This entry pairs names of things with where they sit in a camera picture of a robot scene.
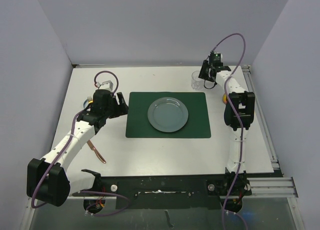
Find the clear plastic cup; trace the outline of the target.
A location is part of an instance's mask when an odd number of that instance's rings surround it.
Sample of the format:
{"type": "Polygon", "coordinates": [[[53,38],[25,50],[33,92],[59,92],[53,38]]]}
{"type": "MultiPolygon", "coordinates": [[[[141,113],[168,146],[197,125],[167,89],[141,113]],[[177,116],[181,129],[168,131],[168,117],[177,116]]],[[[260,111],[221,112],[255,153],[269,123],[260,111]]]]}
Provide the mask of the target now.
{"type": "Polygon", "coordinates": [[[200,71],[194,71],[191,75],[191,87],[193,90],[202,90],[204,80],[199,78],[200,71]]]}

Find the dark green placemat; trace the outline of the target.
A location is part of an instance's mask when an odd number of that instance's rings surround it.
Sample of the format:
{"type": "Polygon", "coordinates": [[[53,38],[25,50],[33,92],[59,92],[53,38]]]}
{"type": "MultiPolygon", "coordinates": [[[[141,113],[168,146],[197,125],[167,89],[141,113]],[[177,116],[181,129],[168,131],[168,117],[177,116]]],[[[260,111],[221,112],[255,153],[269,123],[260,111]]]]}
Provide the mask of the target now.
{"type": "Polygon", "coordinates": [[[126,122],[127,138],[210,138],[211,129],[206,95],[203,92],[131,92],[126,122]],[[173,133],[156,130],[148,121],[149,106],[157,99],[173,97],[188,109],[188,121],[173,133]]]}

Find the copper knife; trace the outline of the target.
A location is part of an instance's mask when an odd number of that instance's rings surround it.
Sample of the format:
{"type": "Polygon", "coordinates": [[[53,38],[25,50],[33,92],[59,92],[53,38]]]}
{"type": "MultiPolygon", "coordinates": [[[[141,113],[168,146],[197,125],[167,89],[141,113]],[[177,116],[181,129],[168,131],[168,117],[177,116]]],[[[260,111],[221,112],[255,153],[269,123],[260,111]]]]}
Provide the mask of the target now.
{"type": "Polygon", "coordinates": [[[87,145],[89,146],[89,148],[95,153],[95,155],[97,156],[97,158],[104,164],[106,164],[106,160],[103,158],[103,156],[99,153],[99,151],[96,149],[96,147],[94,146],[94,144],[91,142],[91,140],[87,141],[87,145]]]}

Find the teal round plate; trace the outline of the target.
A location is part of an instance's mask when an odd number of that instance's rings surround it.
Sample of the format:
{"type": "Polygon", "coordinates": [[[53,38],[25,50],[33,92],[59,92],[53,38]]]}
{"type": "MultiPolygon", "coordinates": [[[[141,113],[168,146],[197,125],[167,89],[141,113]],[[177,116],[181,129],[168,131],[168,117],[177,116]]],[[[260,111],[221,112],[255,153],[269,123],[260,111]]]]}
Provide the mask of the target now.
{"type": "Polygon", "coordinates": [[[149,106],[147,118],[156,130],[173,133],[185,126],[189,118],[189,111],[180,100],[163,97],[155,100],[149,106]]]}

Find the blue plastic spoon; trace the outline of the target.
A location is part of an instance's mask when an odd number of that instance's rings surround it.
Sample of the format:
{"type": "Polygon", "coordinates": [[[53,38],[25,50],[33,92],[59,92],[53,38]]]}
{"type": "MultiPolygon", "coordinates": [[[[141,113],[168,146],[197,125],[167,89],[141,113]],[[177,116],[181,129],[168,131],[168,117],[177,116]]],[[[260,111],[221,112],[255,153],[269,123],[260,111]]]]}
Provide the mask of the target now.
{"type": "Polygon", "coordinates": [[[89,101],[86,100],[86,101],[83,103],[83,108],[85,109],[88,105],[89,105],[89,101]]]}

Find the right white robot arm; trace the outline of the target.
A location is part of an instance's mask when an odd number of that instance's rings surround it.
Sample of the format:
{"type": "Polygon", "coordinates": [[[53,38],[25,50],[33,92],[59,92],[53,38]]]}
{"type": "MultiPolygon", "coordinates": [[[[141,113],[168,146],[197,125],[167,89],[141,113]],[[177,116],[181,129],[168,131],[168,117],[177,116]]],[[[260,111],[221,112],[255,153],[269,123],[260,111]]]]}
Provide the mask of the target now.
{"type": "Polygon", "coordinates": [[[223,119],[230,132],[226,170],[229,173],[244,173],[245,141],[255,118],[255,94],[244,89],[233,77],[231,70],[221,63],[214,66],[204,60],[198,77],[213,82],[224,90],[226,104],[223,119]]]}

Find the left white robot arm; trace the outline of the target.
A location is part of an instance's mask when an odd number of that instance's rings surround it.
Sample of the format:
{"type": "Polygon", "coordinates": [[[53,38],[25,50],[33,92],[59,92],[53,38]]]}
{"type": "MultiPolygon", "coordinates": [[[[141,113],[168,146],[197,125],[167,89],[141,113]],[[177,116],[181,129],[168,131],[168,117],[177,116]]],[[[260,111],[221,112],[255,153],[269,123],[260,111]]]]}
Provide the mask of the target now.
{"type": "Polygon", "coordinates": [[[31,207],[36,209],[35,200],[43,205],[61,206],[69,195],[86,191],[95,196],[100,193],[100,174],[82,169],[77,177],[68,177],[67,169],[88,141],[106,124],[107,119],[127,115],[129,107],[121,92],[98,89],[93,102],[78,112],[72,120],[71,130],[41,159],[33,158],[27,166],[26,193],[31,198],[31,207]]]}

